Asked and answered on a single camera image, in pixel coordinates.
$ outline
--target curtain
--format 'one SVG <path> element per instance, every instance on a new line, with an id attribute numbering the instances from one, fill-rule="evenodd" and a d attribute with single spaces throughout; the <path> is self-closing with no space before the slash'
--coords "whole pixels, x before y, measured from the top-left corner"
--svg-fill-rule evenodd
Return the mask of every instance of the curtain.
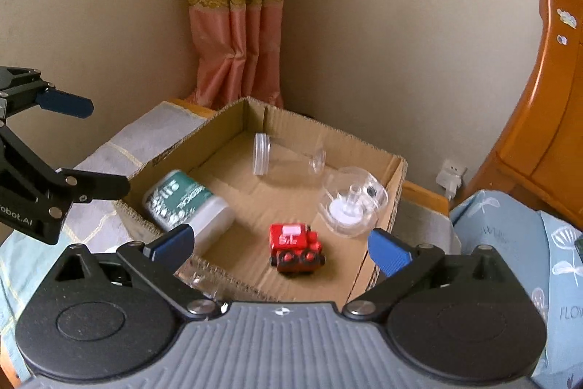
<path id="1" fill-rule="evenodd" d="M 188 98 L 217 109 L 242 96 L 282 106 L 279 50 L 283 0 L 188 0 L 199 53 Z"/>

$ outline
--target green label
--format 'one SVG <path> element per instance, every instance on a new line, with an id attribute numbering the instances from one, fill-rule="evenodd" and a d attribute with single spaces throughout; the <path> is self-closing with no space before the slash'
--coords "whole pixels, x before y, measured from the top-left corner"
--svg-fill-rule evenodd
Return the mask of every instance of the green label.
<path id="1" fill-rule="evenodd" d="M 170 231 L 185 223 L 212 196 L 209 189 L 177 171 L 158 183 L 146 199 L 146 206 L 166 231 Z"/>

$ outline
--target black toy wheel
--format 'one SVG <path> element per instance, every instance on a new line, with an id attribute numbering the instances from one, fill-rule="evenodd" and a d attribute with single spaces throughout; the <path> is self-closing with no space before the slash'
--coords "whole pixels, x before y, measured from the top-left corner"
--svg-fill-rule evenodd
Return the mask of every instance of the black toy wheel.
<path id="1" fill-rule="evenodd" d="M 285 267 L 296 263 L 297 256 L 293 251 L 284 251 L 278 256 L 278 267 Z"/>
<path id="2" fill-rule="evenodd" d="M 323 256 L 321 254 L 319 254 L 318 252 L 312 251 L 311 249 L 304 249 L 304 251 L 301 252 L 300 254 L 300 260 L 301 262 L 305 262 L 306 264 L 323 264 L 323 262 L 321 261 L 321 258 Z"/>

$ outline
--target gray gripper base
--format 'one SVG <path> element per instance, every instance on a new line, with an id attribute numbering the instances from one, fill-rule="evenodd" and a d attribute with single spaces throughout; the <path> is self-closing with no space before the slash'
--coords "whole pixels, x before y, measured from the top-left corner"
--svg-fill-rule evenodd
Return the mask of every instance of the gray gripper base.
<path id="1" fill-rule="evenodd" d="M 218 319 L 185 326 L 149 367 L 100 384 L 37 377 L 23 388 L 444 389 L 395 356 L 376 325 L 352 322 L 327 303 L 234 303 Z M 532 389 L 527 378 L 498 385 Z"/>

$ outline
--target light blue fabric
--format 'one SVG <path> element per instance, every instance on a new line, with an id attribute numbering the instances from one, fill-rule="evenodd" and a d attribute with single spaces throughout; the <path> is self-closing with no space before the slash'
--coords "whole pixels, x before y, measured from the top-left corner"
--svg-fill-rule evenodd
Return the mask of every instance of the light blue fabric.
<path id="1" fill-rule="evenodd" d="M 77 170 L 130 176 L 145 162 L 190 134 L 206 121 L 190 111 L 163 102 L 102 145 L 81 162 Z M 21 381 L 30 373 L 17 350 L 15 320 L 57 257 L 72 242 L 82 242 L 93 253 L 130 241 L 121 219 L 109 201 L 73 205 L 67 214 L 59 244 L 48 246 L 14 232 L 0 247 L 2 343 Z"/>
<path id="2" fill-rule="evenodd" d="M 49 246 L 14 231 L 0 246 L 2 343 L 22 381 L 28 378 L 28 370 L 14 338 L 16 320 L 60 253 L 71 243 L 65 233 L 60 234 L 59 242 L 55 246 Z"/>
<path id="3" fill-rule="evenodd" d="M 583 383 L 583 266 L 574 251 L 580 232 L 512 197 L 480 191 L 450 214 L 462 254 L 494 246 L 547 323 L 547 345 L 533 379 L 543 388 Z"/>
<path id="4" fill-rule="evenodd" d="M 583 362 L 583 264 L 575 249 L 581 232 L 541 212 L 550 248 L 549 373 Z"/>

